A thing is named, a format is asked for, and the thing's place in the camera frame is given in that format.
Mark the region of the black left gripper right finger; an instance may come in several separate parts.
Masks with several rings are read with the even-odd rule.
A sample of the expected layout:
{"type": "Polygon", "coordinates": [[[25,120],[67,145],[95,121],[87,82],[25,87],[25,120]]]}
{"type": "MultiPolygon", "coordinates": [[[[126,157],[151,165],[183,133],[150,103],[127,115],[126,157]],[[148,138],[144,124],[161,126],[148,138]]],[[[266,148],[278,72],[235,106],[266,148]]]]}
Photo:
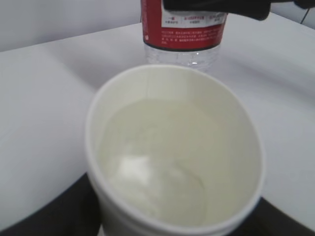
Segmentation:
{"type": "Polygon", "coordinates": [[[293,220],[262,198],[240,227],[241,236],[313,236],[315,232],[293,220]]]}

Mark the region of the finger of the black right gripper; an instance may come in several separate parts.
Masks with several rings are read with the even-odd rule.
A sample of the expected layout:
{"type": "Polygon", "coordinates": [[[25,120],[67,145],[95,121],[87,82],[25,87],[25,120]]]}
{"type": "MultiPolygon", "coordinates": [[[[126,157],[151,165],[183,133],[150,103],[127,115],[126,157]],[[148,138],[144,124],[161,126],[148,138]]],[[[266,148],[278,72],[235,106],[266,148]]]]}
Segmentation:
{"type": "Polygon", "coordinates": [[[265,20],[270,12],[269,0],[164,0],[168,11],[224,12],[265,20]]]}

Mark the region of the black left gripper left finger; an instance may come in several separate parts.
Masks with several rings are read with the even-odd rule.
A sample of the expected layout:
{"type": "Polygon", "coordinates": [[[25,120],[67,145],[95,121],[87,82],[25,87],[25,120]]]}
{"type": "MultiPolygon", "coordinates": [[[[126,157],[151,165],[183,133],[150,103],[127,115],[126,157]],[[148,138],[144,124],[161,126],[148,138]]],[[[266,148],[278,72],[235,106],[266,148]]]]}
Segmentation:
{"type": "Polygon", "coordinates": [[[99,204],[88,176],[34,214],[0,232],[2,236],[96,236],[99,204]]]}

